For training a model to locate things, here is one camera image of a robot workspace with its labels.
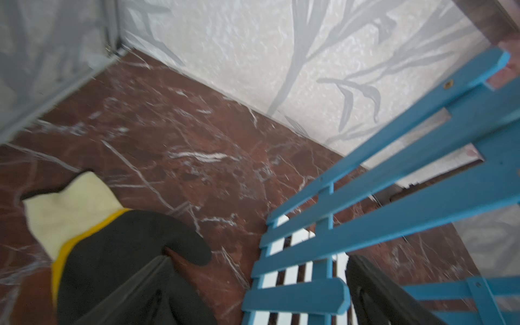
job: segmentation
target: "red marble floor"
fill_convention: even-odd
[[[57,187],[90,168],[124,206],[184,221],[214,256],[205,267],[174,256],[176,268],[220,324],[239,324],[266,214],[341,158],[139,56],[146,64],[128,54],[0,146],[0,324],[56,322],[51,261],[27,229],[23,193]],[[376,208],[364,200],[335,223]],[[478,273],[451,225],[362,253],[400,284]]]

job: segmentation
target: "blue slat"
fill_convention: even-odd
[[[520,295],[520,277],[487,279],[494,296]],[[407,285],[403,289],[416,300],[450,300],[472,297],[466,281]]]
[[[333,195],[318,201],[276,229],[266,232],[260,247],[289,236],[326,216],[337,213],[402,177],[517,119],[520,78],[497,92],[478,86],[449,108],[452,118],[402,149],[374,169],[355,178]]]
[[[274,224],[270,225],[269,227],[267,227],[267,230],[274,229],[274,228],[276,228],[276,226],[277,226],[277,224],[274,223]],[[260,250],[259,259],[265,258],[269,255],[271,255],[271,245]],[[264,282],[263,276],[253,279],[253,284],[251,285],[251,290],[261,289],[263,282]],[[244,312],[244,317],[242,318],[242,325],[253,325],[254,318],[255,318],[254,310],[249,311],[249,312],[248,311]]]
[[[478,313],[470,311],[434,311],[433,313],[449,325],[483,325]]]
[[[492,278],[487,281],[495,296],[520,295],[520,277]]]
[[[334,184],[322,189],[318,196],[322,200],[334,193]],[[316,236],[326,236],[330,229],[334,226],[333,215],[329,214],[325,219],[316,222],[315,233]],[[332,258],[329,256],[325,259],[313,262],[313,281],[317,279],[331,279],[332,278]],[[309,314],[307,320],[308,325],[329,325],[332,322],[332,316]]]
[[[452,88],[446,90],[443,88],[443,84],[434,88],[412,105],[410,109],[388,123],[351,154],[341,159],[319,178],[316,178],[303,190],[270,213],[267,218],[267,224],[273,223],[281,215],[292,211],[313,197],[321,189],[325,188],[328,184],[343,178],[357,168],[363,161],[410,131],[452,100],[458,98],[478,84],[484,83],[491,75],[504,68],[509,58],[509,53],[505,53],[498,48],[490,49],[475,57],[451,77],[447,78],[447,80],[454,80]]]
[[[482,325],[478,313],[470,311],[434,311],[433,313],[449,325]],[[520,324],[520,312],[504,311],[502,315],[507,325]]]
[[[449,300],[471,297],[466,281],[407,285],[403,290],[415,300]]]
[[[466,279],[470,288],[478,314],[483,325],[505,325],[502,313],[498,309],[495,297],[491,293],[486,279],[483,277],[471,277]]]
[[[327,236],[261,259],[255,263],[252,277],[516,204],[520,201],[518,139],[520,122],[475,143],[495,153],[483,164],[344,223]]]
[[[279,287],[249,290],[242,310],[342,314],[350,305],[347,285],[339,278],[320,279]]]

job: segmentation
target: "leaf wallpaper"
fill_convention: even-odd
[[[480,273],[489,278],[520,273],[520,205],[454,223]],[[520,297],[497,299],[502,310],[519,310]]]
[[[342,155],[489,47],[490,31],[511,30],[484,0],[122,0],[121,17],[131,45]],[[399,183],[467,163],[467,151]]]
[[[94,0],[0,2],[0,129],[104,57]]]

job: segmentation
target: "white slat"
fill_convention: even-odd
[[[313,233],[312,231],[309,231],[309,238],[312,238],[316,236],[315,233]],[[312,262],[307,262],[305,263],[305,275],[304,275],[304,278],[303,278],[303,281],[304,282],[311,282],[313,279],[313,263]],[[307,313],[301,313],[300,314],[300,322],[299,324],[300,325],[307,325],[309,321],[309,314]]]
[[[285,223],[289,218],[285,215],[278,218],[277,226]],[[280,252],[283,250],[283,239],[279,239],[272,243],[271,247],[271,255]],[[278,272],[271,272],[264,275],[264,283],[262,283],[263,288],[271,288],[276,286],[276,279],[278,278]],[[255,318],[253,319],[253,325],[267,325],[269,323],[269,312],[268,311],[257,311],[255,313]]]
[[[354,309],[354,305],[350,305],[350,308],[352,311],[350,312],[350,320],[352,325],[358,325],[357,322],[357,316],[356,316],[356,310]]]
[[[345,283],[347,282],[347,278],[345,277],[345,270],[347,269],[347,262],[348,262],[348,255],[345,254],[345,253],[341,253],[341,254],[338,254],[337,255],[337,260],[336,260],[336,276],[340,279],[342,279],[343,281],[345,281]],[[342,315],[338,315],[336,316],[336,324],[337,325],[347,325],[348,324],[348,320],[347,320],[347,312],[345,312],[344,314]]]
[[[302,241],[306,241],[309,239],[309,236],[312,236],[309,234],[309,231],[305,229],[300,229],[297,232],[292,234],[291,237],[291,246],[294,246],[296,244],[301,243]],[[309,280],[312,277],[312,271],[313,271],[313,263],[308,262],[305,264],[305,275],[307,275],[307,270],[310,269],[310,275]],[[283,279],[283,285],[287,284],[295,284],[298,281],[298,266],[294,265],[287,269],[285,269],[285,277]],[[278,320],[276,322],[277,325],[291,325],[291,319],[292,319],[292,313],[278,313]],[[300,324],[302,324],[302,316],[300,315]]]

